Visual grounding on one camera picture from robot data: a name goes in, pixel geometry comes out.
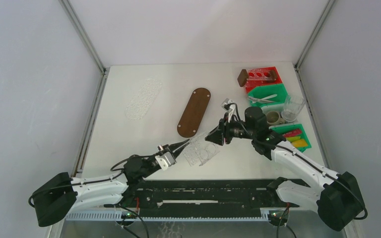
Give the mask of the clear textured acrylic holder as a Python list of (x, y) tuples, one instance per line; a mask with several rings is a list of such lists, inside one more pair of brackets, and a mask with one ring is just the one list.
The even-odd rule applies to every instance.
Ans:
[(217, 144), (205, 140), (207, 135), (208, 132), (204, 132), (192, 137), (183, 150), (190, 166), (203, 166), (220, 152)]

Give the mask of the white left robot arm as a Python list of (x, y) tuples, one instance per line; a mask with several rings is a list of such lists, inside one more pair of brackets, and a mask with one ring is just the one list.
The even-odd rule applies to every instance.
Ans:
[(28, 203), (35, 209), (39, 227), (48, 227), (68, 214), (100, 205), (131, 206), (135, 191), (150, 175), (167, 170), (189, 145), (188, 139), (158, 146), (147, 156), (131, 155), (110, 169), (107, 176), (72, 178), (59, 173), (35, 190)]

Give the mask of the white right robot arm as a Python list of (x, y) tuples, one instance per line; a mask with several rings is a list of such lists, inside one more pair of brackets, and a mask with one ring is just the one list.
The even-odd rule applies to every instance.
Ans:
[(283, 202), (316, 212), (331, 229), (341, 231), (353, 220), (364, 220), (368, 210), (356, 178), (338, 173), (310, 159), (282, 134), (270, 129), (259, 107), (245, 109), (241, 119), (236, 103), (224, 106), (226, 113), (205, 141), (223, 146), (233, 138), (249, 139), (255, 151), (298, 175), (306, 185), (279, 177), (269, 186), (267, 201), (272, 206)]

